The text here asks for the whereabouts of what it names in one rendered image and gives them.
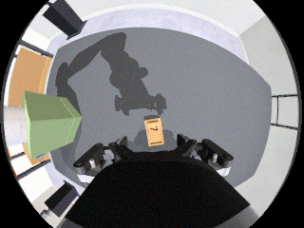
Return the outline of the tan rectangular tray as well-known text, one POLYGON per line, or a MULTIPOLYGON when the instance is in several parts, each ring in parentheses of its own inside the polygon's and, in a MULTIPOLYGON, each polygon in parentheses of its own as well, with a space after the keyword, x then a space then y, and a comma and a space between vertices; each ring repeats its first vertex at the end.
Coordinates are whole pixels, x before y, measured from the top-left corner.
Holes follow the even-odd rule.
POLYGON ((148 119, 148 120, 144 120, 144 122, 145 122, 145 128, 146 128, 146 133, 147 133, 147 139, 148 139, 149 146, 163 144, 161 118, 148 119), (161 134, 148 135, 147 122, 152 122, 152 121, 159 121, 161 134))

